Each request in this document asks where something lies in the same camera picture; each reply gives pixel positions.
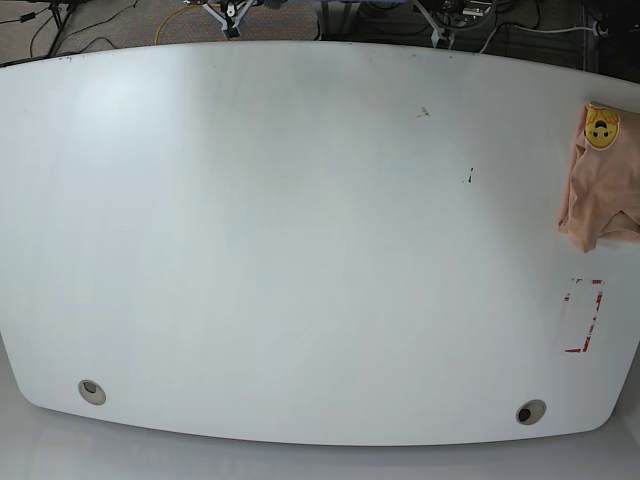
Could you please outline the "peach t-shirt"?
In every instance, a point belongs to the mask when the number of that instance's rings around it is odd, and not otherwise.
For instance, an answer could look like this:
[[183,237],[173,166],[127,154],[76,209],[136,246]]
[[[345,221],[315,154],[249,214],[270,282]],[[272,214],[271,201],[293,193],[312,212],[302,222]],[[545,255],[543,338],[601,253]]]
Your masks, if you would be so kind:
[[600,239],[639,240],[639,115],[583,106],[558,231],[583,253]]

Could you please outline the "black tripod stand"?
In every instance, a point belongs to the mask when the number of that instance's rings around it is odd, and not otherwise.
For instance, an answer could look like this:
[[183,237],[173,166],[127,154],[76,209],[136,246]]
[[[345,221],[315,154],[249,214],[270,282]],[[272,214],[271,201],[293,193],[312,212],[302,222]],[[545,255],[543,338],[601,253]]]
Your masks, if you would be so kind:
[[[17,18],[2,20],[1,25],[12,25],[12,24],[24,24],[35,20],[39,15],[44,12],[49,12],[50,16],[47,20],[45,20],[42,25],[36,30],[36,32],[31,37],[29,43],[29,56],[17,60],[10,60],[1,63],[2,68],[8,68],[10,66],[16,66],[26,63],[31,63],[40,60],[50,59],[54,56],[54,54],[58,51],[59,46],[62,42],[62,35],[65,32],[68,24],[72,16],[77,12],[80,5],[84,4],[84,1],[47,1],[47,6],[43,7],[39,11],[31,11],[28,13],[24,13]],[[56,33],[48,46],[47,51],[43,55],[36,56],[34,54],[34,46],[35,40],[37,39],[40,32],[47,27],[51,22],[53,22],[56,26]]]

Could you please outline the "red tape rectangle marking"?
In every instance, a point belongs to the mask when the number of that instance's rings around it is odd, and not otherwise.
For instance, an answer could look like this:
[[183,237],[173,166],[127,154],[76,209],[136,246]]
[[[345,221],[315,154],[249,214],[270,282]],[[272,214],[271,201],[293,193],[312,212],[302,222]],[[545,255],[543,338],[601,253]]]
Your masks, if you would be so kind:
[[585,353],[604,294],[605,281],[575,278],[565,294],[557,341],[563,353]]

